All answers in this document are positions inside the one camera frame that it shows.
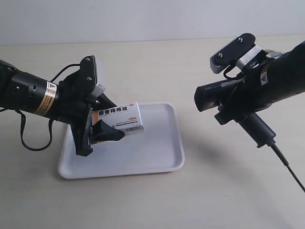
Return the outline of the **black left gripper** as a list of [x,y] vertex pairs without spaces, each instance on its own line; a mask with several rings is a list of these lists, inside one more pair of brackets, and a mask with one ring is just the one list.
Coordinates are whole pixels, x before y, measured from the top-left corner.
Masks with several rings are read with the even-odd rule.
[[[49,110],[49,118],[69,124],[72,137],[79,156],[88,156],[92,152],[90,146],[90,125],[94,97],[94,73],[76,71],[60,81],[55,101]],[[105,93],[96,98],[96,110],[116,107]],[[104,121],[99,120],[91,127],[91,142],[119,141],[124,132],[117,130]]]

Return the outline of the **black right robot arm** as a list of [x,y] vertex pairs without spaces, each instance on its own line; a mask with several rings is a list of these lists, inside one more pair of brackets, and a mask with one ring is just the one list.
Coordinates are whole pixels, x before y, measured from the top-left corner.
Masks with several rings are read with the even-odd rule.
[[224,125],[305,91],[305,43],[266,59],[220,102],[216,120]]

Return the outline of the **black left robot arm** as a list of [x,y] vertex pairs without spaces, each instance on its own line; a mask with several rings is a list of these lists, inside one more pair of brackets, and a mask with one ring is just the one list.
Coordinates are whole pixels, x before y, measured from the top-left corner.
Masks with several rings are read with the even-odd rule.
[[13,110],[21,115],[20,135],[24,133],[25,112],[48,118],[50,135],[54,121],[68,124],[76,154],[88,156],[93,152],[92,144],[119,141],[125,133],[102,120],[92,122],[93,112],[116,106],[104,94],[101,68],[95,56],[86,56],[80,63],[69,64],[65,69],[73,66],[79,69],[55,83],[1,61],[0,106],[3,111]]

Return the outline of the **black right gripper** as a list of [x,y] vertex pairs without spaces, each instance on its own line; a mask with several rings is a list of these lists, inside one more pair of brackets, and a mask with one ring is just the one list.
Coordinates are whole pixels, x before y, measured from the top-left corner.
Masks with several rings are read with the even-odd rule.
[[224,125],[243,115],[264,110],[274,100],[274,79],[270,67],[274,59],[266,59],[241,80],[217,83],[216,120]]

